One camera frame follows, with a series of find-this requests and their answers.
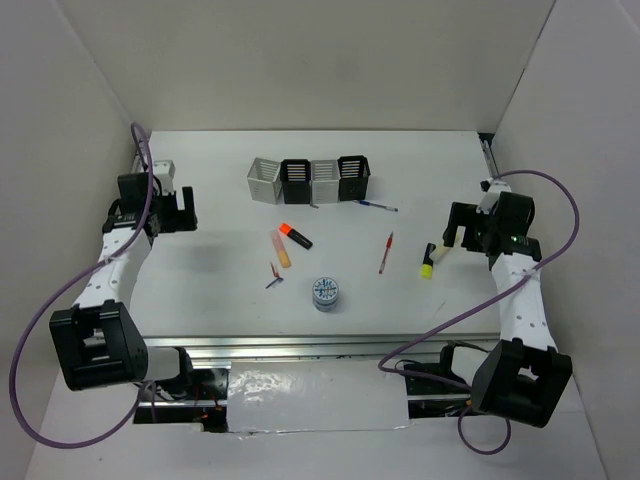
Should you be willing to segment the black orange highlighter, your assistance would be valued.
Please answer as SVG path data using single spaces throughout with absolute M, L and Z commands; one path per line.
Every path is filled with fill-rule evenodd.
M 310 250 L 313 247 L 311 240 L 286 223 L 280 224 L 279 231 L 306 250 Z

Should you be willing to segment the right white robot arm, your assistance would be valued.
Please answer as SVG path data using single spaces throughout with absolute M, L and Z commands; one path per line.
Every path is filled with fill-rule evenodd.
M 455 202 L 443 234 L 445 246 L 464 231 L 462 247 L 485 255 L 501 300 L 500 339 L 484 352 L 447 347 L 436 379 L 448 392 L 471 388 L 474 410 L 542 428 L 550 420 L 572 375 L 569 356 L 557 350 L 536 271 L 542 255 L 528 234 L 532 198 L 503 191 L 479 205 Z

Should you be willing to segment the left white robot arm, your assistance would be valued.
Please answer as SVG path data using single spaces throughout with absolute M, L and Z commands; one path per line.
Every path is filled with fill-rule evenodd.
M 138 273 L 160 234 L 197 227 L 193 190 L 173 187 L 174 169 L 121 175 L 119 198 L 102 226 L 103 267 L 89 279 L 72 307 L 54 312 L 49 329 L 65 382 L 81 391 L 155 381 L 176 399 L 196 390 L 197 374 L 182 347 L 150 347 L 129 308 Z

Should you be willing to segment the blue ballpoint pen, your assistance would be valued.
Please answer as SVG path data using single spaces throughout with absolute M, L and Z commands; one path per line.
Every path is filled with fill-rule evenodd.
M 356 204 L 359 204 L 359 205 L 378 208 L 378 209 L 382 209 L 382 210 L 390 211 L 390 212 L 394 212 L 394 213 L 399 212 L 398 208 L 387 206 L 387 205 L 382 205 L 382 204 L 379 204 L 379 203 L 370 202 L 370 201 L 367 201 L 367 200 L 353 200 L 353 202 L 356 203 Z

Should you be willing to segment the blue paper clip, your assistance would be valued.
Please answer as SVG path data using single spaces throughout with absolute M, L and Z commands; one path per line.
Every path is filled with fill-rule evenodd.
M 267 284 L 265 286 L 265 289 L 269 289 L 269 288 L 275 287 L 275 286 L 281 284 L 282 282 L 284 282 L 284 278 L 276 277 L 269 284 Z

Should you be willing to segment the blue patterned tape roll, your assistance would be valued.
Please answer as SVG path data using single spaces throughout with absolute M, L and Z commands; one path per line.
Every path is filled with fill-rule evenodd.
M 335 308 L 339 300 L 338 283 L 330 277 L 321 277 L 312 286 L 312 303 L 321 312 Z

